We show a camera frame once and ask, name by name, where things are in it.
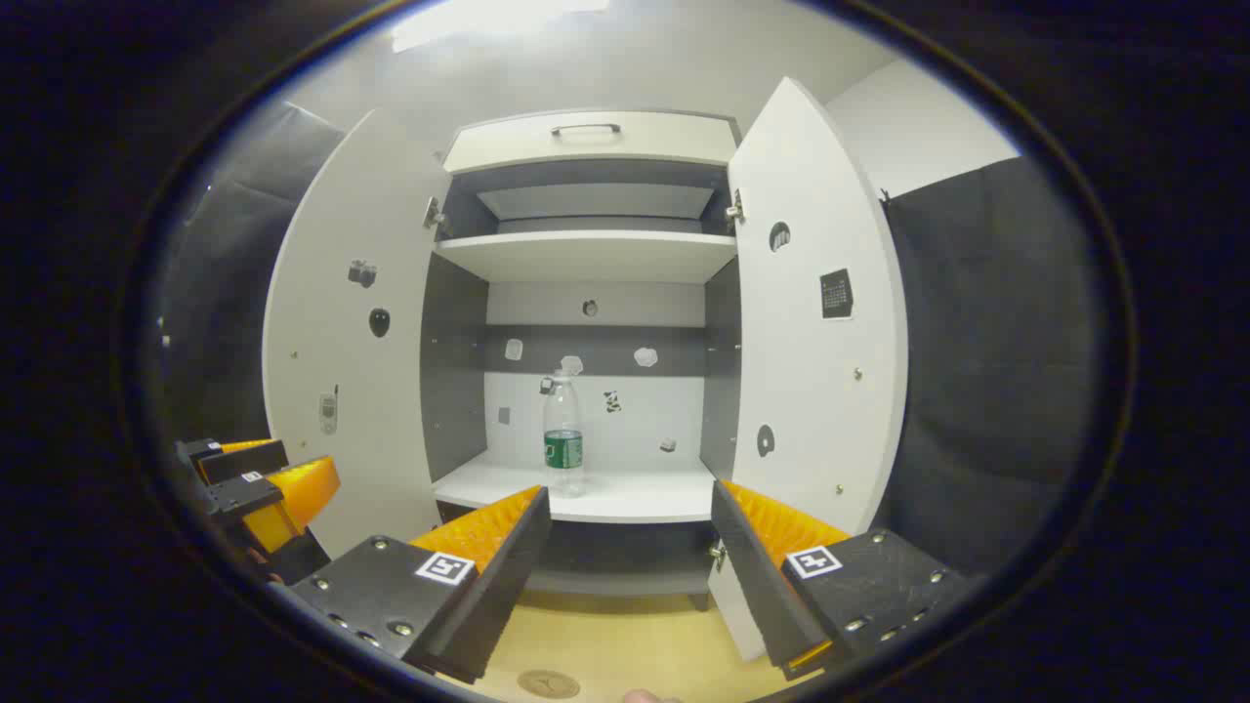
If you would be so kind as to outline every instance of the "ceiling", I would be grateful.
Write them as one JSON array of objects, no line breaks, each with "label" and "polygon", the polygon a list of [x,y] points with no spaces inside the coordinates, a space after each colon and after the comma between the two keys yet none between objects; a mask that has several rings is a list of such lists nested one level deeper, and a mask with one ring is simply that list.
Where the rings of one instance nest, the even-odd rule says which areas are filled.
[{"label": "ceiling", "polygon": [[744,134],[782,76],[822,103],[895,59],[782,0],[611,0],[514,34],[460,33],[399,54],[380,30],[278,95],[346,130],[374,108],[445,149],[456,128],[589,106],[730,115]]}]

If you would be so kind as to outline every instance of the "plastic bottle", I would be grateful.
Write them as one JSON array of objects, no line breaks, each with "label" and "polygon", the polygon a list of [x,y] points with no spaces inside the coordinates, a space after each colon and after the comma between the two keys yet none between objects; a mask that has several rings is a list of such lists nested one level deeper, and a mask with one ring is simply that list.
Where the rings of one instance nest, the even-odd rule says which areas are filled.
[{"label": "plastic bottle", "polygon": [[556,369],[542,379],[542,444],[550,479],[548,489],[556,498],[576,498],[586,490],[582,465],[581,407],[572,378]]}]

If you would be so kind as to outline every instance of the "cabinet door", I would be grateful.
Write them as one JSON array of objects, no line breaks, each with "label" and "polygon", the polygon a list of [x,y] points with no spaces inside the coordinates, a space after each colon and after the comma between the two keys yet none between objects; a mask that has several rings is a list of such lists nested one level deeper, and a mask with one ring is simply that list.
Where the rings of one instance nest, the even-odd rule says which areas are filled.
[{"label": "cabinet door", "polygon": [[[366,115],[321,168],[291,220],[262,335],[270,433],[292,462],[329,454],[342,482],[312,523],[331,558],[370,534],[409,540],[439,524],[421,429],[420,333],[434,230],[425,204],[450,175],[404,126]],[[365,288],[355,259],[376,266]],[[376,336],[370,315],[385,310]],[[321,397],[338,392],[328,433]]]},{"label": "cabinet door", "polygon": [[[732,480],[859,534],[885,490],[906,392],[902,285],[881,206],[824,108],[790,79],[730,160],[729,181],[744,211]],[[776,246],[782,230],[789,241]],[[851,314],[825,318],[821,276],[842,269]],[[736,580],[714,570],[709,587],[741,632],[750,613],[730,593]],[[752,642],[739,643],[744,655],[761,653]]]}]

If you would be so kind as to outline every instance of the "wooden floor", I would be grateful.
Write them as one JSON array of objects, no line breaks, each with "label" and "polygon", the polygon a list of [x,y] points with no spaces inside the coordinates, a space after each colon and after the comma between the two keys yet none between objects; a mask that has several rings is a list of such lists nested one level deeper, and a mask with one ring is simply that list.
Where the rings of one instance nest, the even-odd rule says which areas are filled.
[{"label": "wooden floor", "polygon": [[616,703],[634,688],[681,703],[728,703],[805,680],[788,683],[768,657],[742,662],[715,603],[700,613],[684,595],[622,599],[526,593],[512,610],[486,675],[470,688],[506,703],[549,700],[518,685],[516,677],[530,669],[576,679],[580,693],[564,699],[574,703]]}]

